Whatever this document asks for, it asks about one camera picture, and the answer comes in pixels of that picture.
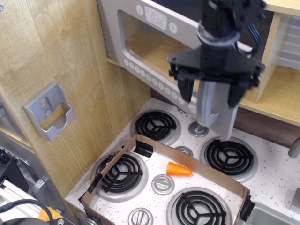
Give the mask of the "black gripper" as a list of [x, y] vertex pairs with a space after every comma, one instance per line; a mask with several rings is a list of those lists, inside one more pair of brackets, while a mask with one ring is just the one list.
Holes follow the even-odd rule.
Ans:
[[265, 65], [250, 58], [251, 52], [240, 49], [239, 38], [218, 43], [202, 40], [201, 46], [195, 49], [168, 56], [169, 75], [178, 81], [185, 101], [191, 101], [194, 80], [229, 84], [229, 107], [236, 107], [248, 89], [259, 85]]

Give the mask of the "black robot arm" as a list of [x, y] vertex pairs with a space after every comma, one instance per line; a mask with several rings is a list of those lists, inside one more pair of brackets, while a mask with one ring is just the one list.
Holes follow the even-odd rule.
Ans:
[[261, 37], [255, 23], [265, 20], [263, 0], [205, 0], [197, 37], [201, 46], [168, 56], [169, 75], [177, 80], [181, 97], [190, 102], [195, 80], [230, 85], [228, 105], [233, 108], [246, 90], [257, 87], [263, 63], [251, 59]]

